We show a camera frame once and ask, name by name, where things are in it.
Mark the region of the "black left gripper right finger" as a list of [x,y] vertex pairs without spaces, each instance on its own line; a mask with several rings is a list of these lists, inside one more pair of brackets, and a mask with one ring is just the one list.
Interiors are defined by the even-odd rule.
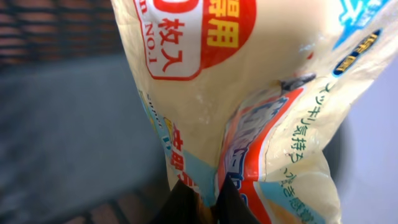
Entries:
[[225,178],[218,196],[216,214],[220,224],[259,224],[229,177]]

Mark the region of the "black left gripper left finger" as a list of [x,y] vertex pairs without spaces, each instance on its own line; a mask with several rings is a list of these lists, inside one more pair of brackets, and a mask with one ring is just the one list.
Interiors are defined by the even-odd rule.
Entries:
[[214,224],[215,217],[200,196],[179,180],[150,224]]

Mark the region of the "cream wet wipes pack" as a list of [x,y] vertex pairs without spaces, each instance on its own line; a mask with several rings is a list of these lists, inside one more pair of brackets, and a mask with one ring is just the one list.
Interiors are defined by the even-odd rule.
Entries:
[[216,220],[340,223],[323,149],[397,52],[397,1],[113,0],[171,188]]

